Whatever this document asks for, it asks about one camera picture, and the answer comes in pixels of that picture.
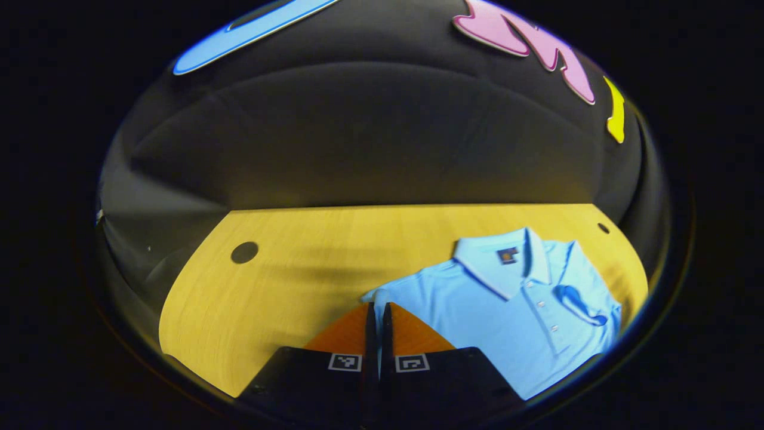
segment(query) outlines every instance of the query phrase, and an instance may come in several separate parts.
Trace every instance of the orange panel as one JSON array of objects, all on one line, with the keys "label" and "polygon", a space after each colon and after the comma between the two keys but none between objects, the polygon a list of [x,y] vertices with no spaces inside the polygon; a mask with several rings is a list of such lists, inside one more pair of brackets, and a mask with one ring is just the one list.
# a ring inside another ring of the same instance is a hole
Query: orange panel
[{"label": "orange panel", "polygon": [[406,309],[390,303],[393,312],[393,355],[453,350],[446,339]]},{"label": "orange panel", "polygon": [[366,315],[369,305],[343,315],[305,346],[307,350],[363,355],[366,347]]}]

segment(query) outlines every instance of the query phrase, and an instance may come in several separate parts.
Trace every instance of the light blue polo shirt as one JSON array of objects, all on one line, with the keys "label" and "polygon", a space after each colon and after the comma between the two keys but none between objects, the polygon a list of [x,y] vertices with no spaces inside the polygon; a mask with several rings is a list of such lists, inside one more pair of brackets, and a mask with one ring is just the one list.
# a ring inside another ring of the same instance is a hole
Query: light blue polo shirt
[{"label": "light blue polo shirt", "polygon": [[620,329],[621,305],[578,242],[530,228],[460,239],[449,261],[361,300],[374,302],[379,331],[392,301],[455,347],[479,347],[523,399],[606,351]]}]

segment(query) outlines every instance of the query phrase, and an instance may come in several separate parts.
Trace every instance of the shirt logo patch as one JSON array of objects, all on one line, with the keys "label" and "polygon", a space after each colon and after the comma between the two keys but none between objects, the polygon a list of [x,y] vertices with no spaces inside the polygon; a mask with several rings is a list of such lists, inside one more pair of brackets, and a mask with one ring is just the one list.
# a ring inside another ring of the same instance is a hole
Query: shirt logo patch
[{"label": "shirt logo patch", "polygon": [[517,252],[518,251],[516,246],[513,246],[512,248],[496,251],[496,253],[499,254],[499,260],[501,261],[501,264],[516,263],[517,260],[515,260],[515,254],[517,254]]}]

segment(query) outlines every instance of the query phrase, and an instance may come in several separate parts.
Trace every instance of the table surface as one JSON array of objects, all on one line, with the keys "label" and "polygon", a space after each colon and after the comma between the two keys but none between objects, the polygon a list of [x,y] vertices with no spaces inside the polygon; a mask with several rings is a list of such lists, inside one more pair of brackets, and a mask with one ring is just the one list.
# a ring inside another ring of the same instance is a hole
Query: table surface
[{"label": "table surface", "polygon": [[[623,306],[622,330],[634,319],[646,274],[629,240],[592,204],[236,210],[173,284],[160,317],[162,351],[236,397],[278,347],[304,346],[365,292],[450,259],[460,237],[526,226],[543,240],[577,240]],[[250,241],[257,255],[233,262],[233,250]]]}]

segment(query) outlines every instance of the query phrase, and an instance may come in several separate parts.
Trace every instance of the shirt sleeve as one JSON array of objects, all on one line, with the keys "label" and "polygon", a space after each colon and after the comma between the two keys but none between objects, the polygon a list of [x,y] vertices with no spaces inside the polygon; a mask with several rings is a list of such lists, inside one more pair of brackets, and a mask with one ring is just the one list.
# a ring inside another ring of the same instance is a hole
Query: shirt sleeve
[{"label": "shirt sleeve", "polygon": [[565,271],[555,293],[565,307],[581,319],[592,325],[607,325],[613,335],[618,335],[621,304],[613,298],[576,241],[570,245]]}]

